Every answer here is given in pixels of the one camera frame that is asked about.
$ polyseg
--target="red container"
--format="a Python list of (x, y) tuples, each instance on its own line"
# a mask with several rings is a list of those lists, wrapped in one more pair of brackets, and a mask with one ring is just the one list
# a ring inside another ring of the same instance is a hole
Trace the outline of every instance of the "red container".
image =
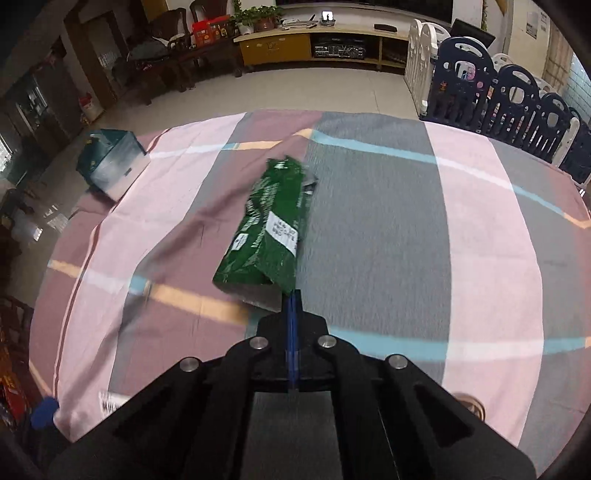
[(202, 20), (193, 24), (193, 36), (195, 37), (195, 45), (198, 47), (203, 47), (214, 42), (215, 38), (207, 23), (207, 20)]
[(221, 17), (207, 20), (207, 24), (212, 32), (214, 41), (219, 40), (220, 38), (234, 38), (236, 36), (234, 32), (234, 23), (230, 21), (230, 15), (223, 15)]

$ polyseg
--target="gray stripe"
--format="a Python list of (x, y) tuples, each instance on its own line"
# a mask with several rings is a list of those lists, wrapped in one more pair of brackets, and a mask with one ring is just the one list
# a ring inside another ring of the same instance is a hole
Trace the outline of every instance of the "gray stripe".
[[(558, 175), (540, 160), (514, 147), (492, 141), (511, 183), (558, 205)], [(579, 259), (574, 243), (576, 228), (561, 216), (524, 196), (517, 195), (534, 246), (543, 287), (544, 338), (585, 336), (584, 292), (579, 281)], [(571, 407), (577, 403), (578, 375), (584, 352), (547, 355), (542, 359), (540, 376), (528, 412), (519, 448), (542, 473), (560, 453), (573, 424)]]
[[(228, 143), (238, 143), (242, 141), (244, 133), (248, 129), (251, 115), (251, 113), (246, 113), (238, 122), (228, 139)], [(168, 248), (170, 241), (176, 236), (176, 230), (182, 228), (183, 223), (189, 221), (194, 213), (203, 206), (204, 202), (210, 198), (211, 193), (215, 191), (217, 185), (217, 176), (222, 171), (226, 162), (231, 158), (231, 154), (231, 151), (221, 151), (217, 155), (212, 168), (203, 180), (202, 185), (199, 187), (199, 190), (183, 220), (181, 220), (181, 222), (139, 262), (135, 269), (134, 276), (154, 280), (151, 273), (154, 271), (159, 259), (162, 258), (163, 248)], [(119, 328), (115, 361), (111, 370), (111, 379), (109, 380), (109, 391), (118, 392), (124, 386), (133, 346), (137, 337), (136, 322), (134, 320), (140, 317), (145, 301), (146, 299), (143, 297), (138, 297), (129, 293), (127, 294), (122, 313), (121, 327)]]
[[(433, 155), (421, 122), (326, 113), (317, 129)], [(451, 266), (437, 166), (313, 142), (306, 161), (319, 182), (298, 259), (304, 308), (348, 329), (446, 341)], [(443, 363), (420, 367), (442, 381)]]

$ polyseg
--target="window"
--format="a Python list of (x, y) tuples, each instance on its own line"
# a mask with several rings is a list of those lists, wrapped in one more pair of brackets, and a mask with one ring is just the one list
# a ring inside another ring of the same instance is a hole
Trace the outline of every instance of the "window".
[(0, 172), (8, 166), (10, 159), (12, 158), (12, 150), (4, 140), (4, 137), (0, 135)]

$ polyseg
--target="wall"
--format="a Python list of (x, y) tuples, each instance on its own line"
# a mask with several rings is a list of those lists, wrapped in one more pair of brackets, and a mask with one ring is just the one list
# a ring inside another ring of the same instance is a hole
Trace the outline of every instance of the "wall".
[(124, 38), (129, 37), (134, 32), (134, 21), (128, 11), (128, 2), (121, 0), (90, 0), (88, 4), (80, 10), (80, 22), (86, 23), (99, 15), (112, 10), (117, 19), (117, 24)]
[(526, 33), (528, 12), (536, 12), (538, 15), (543, 10), (532, 0), (514, 0), (513, 23), (511, 27), (511, 40), (509, 42), (508, 54), (514, 63), (529, 70), (534, 76), (542, 77), (544, 65), (548, 54), (548, 43), (550, 41), (550, 25), (542, 30), (542, 22), (538, 26), (537, 38)]
[(148, 22), (151, 22), (160, 14), (166, 12), (166, 10), (170, 10), (173, 8), (167, 5), (166, 0), (142, 0), (142, 5), (144, 6), (144, 12), (146, 14), (146, 19), (148, 20)]
[(503, 43), (505, 42), (506, 20), (501, 12), (499, 5), (495, 0), (487, 0), (486, 2), (486, 29), (489, 33), (494, 35), (495, 41), (488, 47), (488, 53), (494, 55), (503, 51)]
[(45, 58), (50, 46), (60, 36), (64, 17), (76, 2), (77, 0), (54, 0), (43, 7), (29, 28), (23, 32), (2, 66), (0, 96), (4, 95), (30, 67)]
[(76, 88), (78, 89), (78, 94), (84, 95), (88, 92), (93, 98), (96, 99), (96, 93), (92, 89), (88, 78), (86, 78), (86, 73), (84, 73), (82, 65), (80, 65), (80, 62), (78, 61), (78, 57), (76, 56), (76, 52), (74, 52), (74, 47), (72, 46), (72, 42), (70, 41), (70, 37), (66, 31), (64, 22), (61, 22), (60, 36), (67, 52), (66, 56), (64, 57), (64, 65), (66, 66), (67, 71), (70, 73), (70, 77), (72, 77), (74, 85), (76, 85)]
[[(169, 10), (174, 10), (175, 8), (184, 8), (187, 11), (187, 25), (189, 26), (189, 28), (191, 28), (191, 24), (193, 23), (193, 14), (191, 13), (191, 10), (189, 8), (189, 6), (191, 5), (191, 3), (193, 2), (193, 0), (167, 0), (166, 3), (168, 4), (168, 9)], [(266, 4), (264, 3), (260, 3), (258, 5), (269, 5), (269, 2), (267, 2)], [(234, 13), (234, 6), (233, 6), (233, 2), (232, 0), (228, 0), (228, 4), (226, 6), (226, 12), (228, 13)]]
[(589, 118), (591, 118), (591, 80), (576, 55), (573, 55), (569, 82), (563, 98), (568, 106), (579, 112), (583, 122), (589, 123)]
[[(11, 54), (7, 58), (0, 74), (0, 96), (4, 95), (11, 85), (27, 70), (39, 63), (49, 53), (50, 46), (61, 36), (67, 55), (64, 63), (74, 80), (80, 93), (90, 92), (96, 98), (90, 87), (80, 62), (74, 53), (72, 42), (64, 27), (64, 18), (77, 4), (77, 0), (53, 0), (49, 2), (31, 23), (29, 28), (18, 40)], [(134, 25), (127, 11), (127, 2), (118, 0), (89, 0), (80, 11), (80, 20), (85, 22), (97, 15), (113, 10), (117, 23), (124, 37), (133, 33)]]
[[(275, 5), (275, 0), (242, 0), (242, 8), (244, 9), (258, 5)], [(415, 15), (411, 12), (397, 13), (364, 8), (363, 5), (352, 4), (351, 6), (343, 6), (343, 4), (334, 3), (288, 7), (285, 9), (285, 17), (309, 20), (313, 14), (316, 14), (316, 19), (318, 19), (322, 11), (327, 9), (332, 10), (337, 22), (371, 27), (374, 26), (374, 23), (388, 23), (397, 27), (400, 32), (406, 33), (410, 28), (411, 20), (415, 18)], [(456, 18), (480, 27), (482, 20), (482, 0), (453, 0), (452, 21)]]

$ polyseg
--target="wooden cabinet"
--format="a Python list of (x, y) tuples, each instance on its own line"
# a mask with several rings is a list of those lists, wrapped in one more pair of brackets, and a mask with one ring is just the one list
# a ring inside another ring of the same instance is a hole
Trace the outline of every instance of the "wooden cabinet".
[(161, 14), (168, 11), (166, 0), (142, 0), (142, 5), (144, 6), (148, 22), (151, 22), (154, 18), (158, 18)]
[(311, 59), (310, 35), (274, 35), (240, 42), (245, 65), (260, 65), (281, 61), (306, 61)]

